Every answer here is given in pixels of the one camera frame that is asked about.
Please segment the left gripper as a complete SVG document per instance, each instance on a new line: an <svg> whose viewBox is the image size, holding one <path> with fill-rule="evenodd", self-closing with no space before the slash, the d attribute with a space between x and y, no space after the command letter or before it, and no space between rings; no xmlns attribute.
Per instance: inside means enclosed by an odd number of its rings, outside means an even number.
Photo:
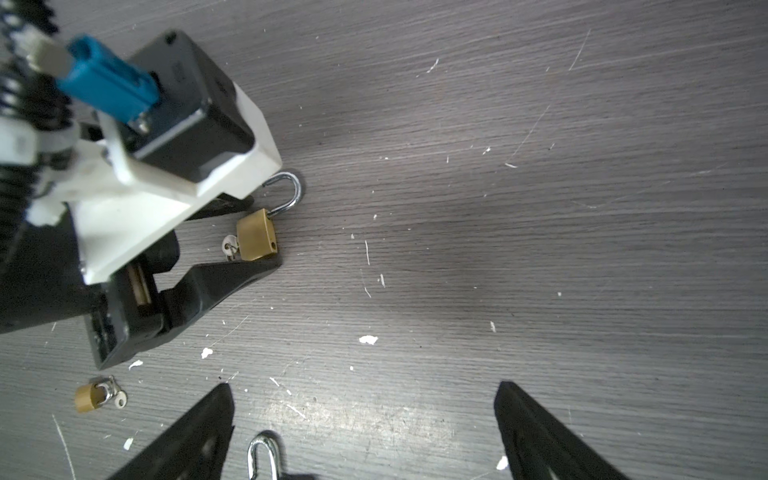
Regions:
<svg viewBox="0 0 768 480"><path fill-rule="evenodd" d="M222 193L187 221L242 213L253 203L251 195L238 199ZM84 324L98 370L130 360L165 330L186 329L282 265L279 254L254 261L198 264L173 288L159 294L155 276L169 272L179 258L176 233L170 232L97 286Z"/></svg>

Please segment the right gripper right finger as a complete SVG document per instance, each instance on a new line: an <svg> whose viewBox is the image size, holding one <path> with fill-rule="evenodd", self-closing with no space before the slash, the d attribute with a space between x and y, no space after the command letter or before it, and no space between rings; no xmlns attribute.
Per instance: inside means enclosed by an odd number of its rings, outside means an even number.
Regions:
<svg viewBox="0 0 768 480"><path fill-rule="evenodd" d="M514 479L624 479L512 381L499 383L494 413Z"/></svg>

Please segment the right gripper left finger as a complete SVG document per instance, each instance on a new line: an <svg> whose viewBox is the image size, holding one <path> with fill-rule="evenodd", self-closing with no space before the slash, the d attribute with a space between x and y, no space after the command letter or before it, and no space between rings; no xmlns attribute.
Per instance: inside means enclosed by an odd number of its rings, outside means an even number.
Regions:
<svg viewBox="0 0 768 480"><path fill-rule="evenodd" d="M235 403L227 383L216 385L113 479L219 479L234 431Z"/></svg>

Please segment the large brass padlock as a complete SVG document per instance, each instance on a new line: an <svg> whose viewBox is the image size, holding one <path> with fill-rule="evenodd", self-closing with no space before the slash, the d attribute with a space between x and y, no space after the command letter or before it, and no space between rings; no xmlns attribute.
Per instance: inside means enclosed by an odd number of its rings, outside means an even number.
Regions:
<svg viewBox="0 0 768 480"><path fill-rule="evenodd" d="M262 188L279 182L291 183L291 199L274 208L262 208L240 219L236 224L236 234L228 235L222 241L222 252L228 261L256 261L278 253L273 219L296 206L304 195L301 179L290 171L274 174L262 184Z"/></svg>

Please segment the black padlock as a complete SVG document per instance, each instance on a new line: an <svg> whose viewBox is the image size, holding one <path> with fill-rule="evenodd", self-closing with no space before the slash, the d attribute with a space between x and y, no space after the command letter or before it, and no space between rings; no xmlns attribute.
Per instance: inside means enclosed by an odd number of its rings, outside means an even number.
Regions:
<svg viewBox="0 0 768 480"><path fill-rule="evenodd" d="M247 478L250 480L311 480L310 473L290 473L287 470L283 443L272 430L257 433L249 442L246 453Z"/></svg>

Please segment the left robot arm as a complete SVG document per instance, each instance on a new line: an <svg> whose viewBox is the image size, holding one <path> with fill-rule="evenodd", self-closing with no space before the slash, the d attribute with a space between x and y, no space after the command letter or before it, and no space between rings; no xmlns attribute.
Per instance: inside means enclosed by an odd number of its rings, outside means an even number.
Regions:
<svg viewBox="0 0 768 480"><path fill-rule="evenodd" d="M185 32L128 58L57 38L45 1L5 1L1 36L1 329L83 317L108 369L171 341L281 259L273 236L159 289L188 220L250 211L282 177L265 117Z"/></svg>

